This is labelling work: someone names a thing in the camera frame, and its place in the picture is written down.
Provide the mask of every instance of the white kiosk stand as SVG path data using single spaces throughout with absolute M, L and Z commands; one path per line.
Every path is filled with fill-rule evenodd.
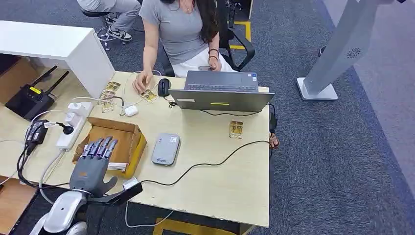
M 115 73 L 93 28 L 12 21 L 0 21 L 0 28 L 0 53 L 66 63 L 94 98 Z
M 297 78 L 303 100 L 337 100 L 331 83 L 369 48 L 376 10 L 393 0 L 348 0 L 334 34 L 322 56 L 304 78 Z

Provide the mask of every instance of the laptop lid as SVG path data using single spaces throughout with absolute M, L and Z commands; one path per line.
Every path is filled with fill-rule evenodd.
M 275 93 L 169 90 L 182 109 L 259 112 Z

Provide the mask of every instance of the bracelet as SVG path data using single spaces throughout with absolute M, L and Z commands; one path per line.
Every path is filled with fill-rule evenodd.
M 218 55 L 219 55 L 219 50 L 218 49 L 215 49 L 215 48 L 212 48 L 212 49 L 209 50 L 209 52 L 208 52 L 209 55 L 210 55 L 210 52 L 213 51 L 213 50 L 216 51 L 218 53 Z
M 216 57 L 216 56 L 214 56 L 214 55 L 210 55 L 208 60 L 210 60 L 210 58 L 211 58 L 211 57 L 215 58 L 215 59 L 216 59 L 216 61 L 219 61 L 219 60 L 218 60 L 218 57 Z

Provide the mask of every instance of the light wooden desk surface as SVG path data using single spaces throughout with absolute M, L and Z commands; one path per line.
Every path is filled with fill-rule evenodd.
M 126 102 L 131 103 L 141 98 L 131 87 L 134 75 L 127 72 L 116 72 L 113 81 L 121 83 L 116 95 L 123 96 L 123 86 L 126 86 Z M 173 89 L 184 87 L 184 79 L 168 78 Z M 68 85 L 59 97 L 58 108 L 64 109 L 70 101 L 69 97 L 85 95 L 86 91 L 79 84 Z M 233 150 L 252 141 L 267 141 L 269 130 L 269 107 L 261 113 L 236 117 L 229 115 L 210 116 L 198 110 L 182 110 L 178 106 L 169 108 L 168 102 L 159 97 L 154 103 L 143 100 L 138 105 L 138 114 L 133 117 L 120 117 L 120 107 L 103 114 L 101 106 L 96 106 L 91 116 L 130 122 L 137 124 L 148 144 L 136 169 L 135 177 L 139 180 L 155 180 L 162 183 L 172 183 L 178 179 L 190 166 L 198 163 L 219 163 Z M 28 122 L 15 117 L 14 113 L 0 107 L 0 115 L 5 120 L 13 120 L 13 125 L 2 125 L 0 137 L 3 139 L 22 139 Z M 62 120 L 63 114 L 51 113 L 44 118 L 49 121 Z M 231 120 L 244 123 L 243 139 L 229 138 Z M 81 132 L 75 146 L 84 139 L 91 128 L 87 123 Z M 29 180 L 38 181 L 45 165 L 55 156 L 55 147 L 60 130 L 56 128 L 48 132 L 45 142 L 32 154 L 31 160 L 25 167 L 25 176 Z M 159 133 L 178 134 L 182 145 L 177 160 L 173 166 L 165 167 L 151 162 L 154 141 Z M 7 176 L 15 171 L 16 160 L 21 151 L 17 143 L 13 143 L 2 157 L 0 174 Z M 54 168 L 47 184 L 60 184 L 69 181 L 74 168 L 71 162 L 74 153 L 66 153 Z M 123 179 L 119 178 L 117 185 L 110 193 L 122 190 Z M 177 184 L 166 187 L 153 183 L 143 183 L 143 192 L 132 199 L 133 202 L 235 221 L 244 224 L 269 226 L 269 148 L 266 143 L 256 143 L 237 151 L 226 163 L 220 166 L 195 167 Z

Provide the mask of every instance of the laptop keyboard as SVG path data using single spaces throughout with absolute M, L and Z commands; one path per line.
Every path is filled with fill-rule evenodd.
M 217 85 L 199 85 L 199 84 L 188 84 L 188 90 L 199 90 L 199 91 L 223 91 L 223 92 L 258 92 L 257 87 L 253 86 L 217 86 Z

